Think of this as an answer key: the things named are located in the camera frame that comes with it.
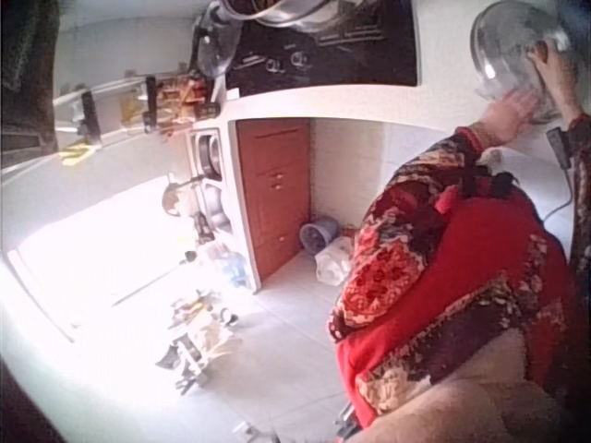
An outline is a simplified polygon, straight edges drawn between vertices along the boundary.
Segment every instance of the kitchen counter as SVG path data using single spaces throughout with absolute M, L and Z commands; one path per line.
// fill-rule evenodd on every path
M 451 133 L 457 126 L 473 123 L 487 101 L 478 96 L 476 71 L 470 54 L 470 30 L 476 16 L 495 0 L 416 0 L 413 9 L 418 41 L 419 86 L 340 85 L 282 90 L 226 100 L 223 79 L 216 84 L 215 98 L 222 113 L 197 127 L 218 127 L 222 142 L 223 171 L 236 243 L 252 262 L 242 176 L 233 122 L 248 118 L 330 117 L 374 120 L 423 126 Z M 553 11 L 553 0 L 530 3 Z M 515 141 L 523 153 L 556 164 L 545 132 L 560 122 L 539 127 Z M 253 277 L 256 287 L 258 278 Z

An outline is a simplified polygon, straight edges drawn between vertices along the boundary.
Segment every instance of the cabinet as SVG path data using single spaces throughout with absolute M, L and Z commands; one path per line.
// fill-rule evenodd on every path
M 302 249 L 310 217 L 309 120 L 236 123 L 248 224 L 257 270 L 266 280 Z

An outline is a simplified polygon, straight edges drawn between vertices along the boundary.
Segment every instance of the gas stove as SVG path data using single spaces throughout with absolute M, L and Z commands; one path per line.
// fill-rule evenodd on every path
M 417 85 L 411 0 L 379 0 L 338 28 L 308 35 L 244 23 L 227 89 L 239 95 L 337 84 Z

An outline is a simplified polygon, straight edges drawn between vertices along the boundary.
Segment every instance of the red patterned garment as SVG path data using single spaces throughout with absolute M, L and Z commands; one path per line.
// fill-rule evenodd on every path
M 574 277 L 527 195 L 511 183 L 499 192 L 499 177 L 476 167 L 480 147 L 467 128 L 401 167 L 373 202 L 328 325 L 362 426 L 507 329 L 525 335 L 528 379 L 555 397 L 569 389 L 567 378 L 578 383 L 585 362 L 574 356 L 586 349 L 588 325 L 576 282 L 588 278 L 591 247 L 590 128 L 585 117 L 569 131 Z

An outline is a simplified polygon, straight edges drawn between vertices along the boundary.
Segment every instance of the cable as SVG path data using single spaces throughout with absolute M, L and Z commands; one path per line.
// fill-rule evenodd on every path
M 551 210 L 546 217 L 544 217 L 544 220 L 542 221 L 542 223 L 546 224 L 546 221 L 553 216 L 554 214 L 556 214 L 559 210 L 563 210 L 564 208 L 566 208 L 567 206 L 569 206 L 571 203 L 573 203 L 573 185 L 571 184 L 571 177 L 569 177 L 569 173 L 568 170 L 566 169 L 562 169 L 562 172 L 564 173 L 564 178 L 566 179 L 566 185 L 569 187 L 569 200 L 558 206 L 557 208 Z

